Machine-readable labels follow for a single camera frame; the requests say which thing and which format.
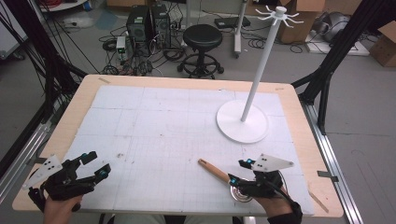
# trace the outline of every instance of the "white paper sheet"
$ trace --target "white paper sheet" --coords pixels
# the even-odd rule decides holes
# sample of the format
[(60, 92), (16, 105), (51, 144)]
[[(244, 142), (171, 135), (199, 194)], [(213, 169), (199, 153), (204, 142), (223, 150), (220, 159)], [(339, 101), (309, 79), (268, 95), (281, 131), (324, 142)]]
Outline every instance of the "white paper sheet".
[(225, 173), (253, 179), (239, 160), (261, 153), (293, 161), (282, 171), (291, 197), (313, 215), (304, 175), (279, 98), (256, 93), (253, 104), (269, 118), (269, 134), (241, 145), (219, 130), (216, 113), (248, 92), (103, 86), (97, 92), (67, 152), (74, 159), (96, 151), (98, 158), (78, 169), (92, 175), (109, 163), (108, 179), (84, 197), (83, 208), (116, 212), (263, 215), (259, 204), (240, 203), (230, 187), (198, 164), (205, 159)]

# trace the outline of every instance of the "human hand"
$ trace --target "human hand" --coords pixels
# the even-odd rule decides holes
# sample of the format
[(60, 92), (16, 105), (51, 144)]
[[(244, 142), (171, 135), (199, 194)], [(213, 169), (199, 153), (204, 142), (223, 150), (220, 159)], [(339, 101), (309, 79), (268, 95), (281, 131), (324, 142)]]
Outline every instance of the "human hand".
[(67, 224), (72, 208), (82, 201), (82, 195), (66, 201), (53, 201), (49, 196), (44, 209), (44, 224)]
[(276, 217), (292, 213), (290, 203), (283, 197), (254, 198), (264, 208), (268, 217)]

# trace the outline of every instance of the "stool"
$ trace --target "stool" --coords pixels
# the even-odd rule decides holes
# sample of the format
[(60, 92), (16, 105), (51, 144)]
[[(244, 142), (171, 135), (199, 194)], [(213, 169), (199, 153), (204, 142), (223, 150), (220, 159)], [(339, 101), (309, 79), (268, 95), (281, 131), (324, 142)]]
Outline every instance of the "stool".
[[(207, 24), (193, 25), (186, 29), (183, 34), (183, 40), (194, 52), (198, 50), (198, 53), (186, 57), (177, 67), (178, 72), (184, 70), (190, 74), (189, 77), (211, 76), (213, 79), (215, 79), (213, 74), (216, 71), (220, 74), (224, 72), (224, 68), (220, 66), (220, 63), (214, 57), (205, 54), (205, 52), (221, 44), (222, 34), (218, 29)], [(198, 57), (196, 62), (188, 62), (188, 59), (193, 57)], [(205, 57), (211, 59), (211, 63), (206, 63)]]

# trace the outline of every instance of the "wooden stick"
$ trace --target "wooden stick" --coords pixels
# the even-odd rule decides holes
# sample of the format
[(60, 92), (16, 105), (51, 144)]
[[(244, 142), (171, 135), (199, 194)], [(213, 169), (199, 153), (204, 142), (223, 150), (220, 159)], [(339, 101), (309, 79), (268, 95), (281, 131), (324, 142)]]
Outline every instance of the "wooden stick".
[(209, 162), (207, 162), (207, 161), (205, 161), (203, 159), (199, 159), (198, 163), (200, 165), (202, 165), (212, 175), (215, 175), (216, 177), (220, 178), (222, 181), (226, 182), (227, 184), (230, 181), (230, 177), (228, 177), (227, 174), (225, 174), (219, 168), (217, 168), (216, 166), (210, 164)]

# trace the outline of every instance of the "wooden table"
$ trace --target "wooden table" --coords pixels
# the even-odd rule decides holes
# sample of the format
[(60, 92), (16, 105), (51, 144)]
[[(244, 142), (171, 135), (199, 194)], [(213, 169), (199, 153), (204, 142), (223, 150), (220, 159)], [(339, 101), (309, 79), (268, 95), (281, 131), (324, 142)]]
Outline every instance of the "wooden table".
[[(95, 94), (103, 85), (200, 90), (225, 89), (230, 91), (249, 91), (251, 87), (250, 82), (242, 81), (88, 75), (78, 88), (40, 157), (47, 158), (51, 154), (56, 154), (61, 159), (65, 155)], [(290, 84), (261, 83), (258, 92), (276, 93), (279, 96), (291, 138), (307, 181), (306, 185), (313, 199), (314, 217), (342, 216), (344, 211), (332, 181), (330, 178), (318, 176), (317, 171), (326, 171), (326, 166), (294, 88)], [(19, 192), (12, 206), (19, 211), (38, 210), (28, 198), (27, 191), (24, 190)]]

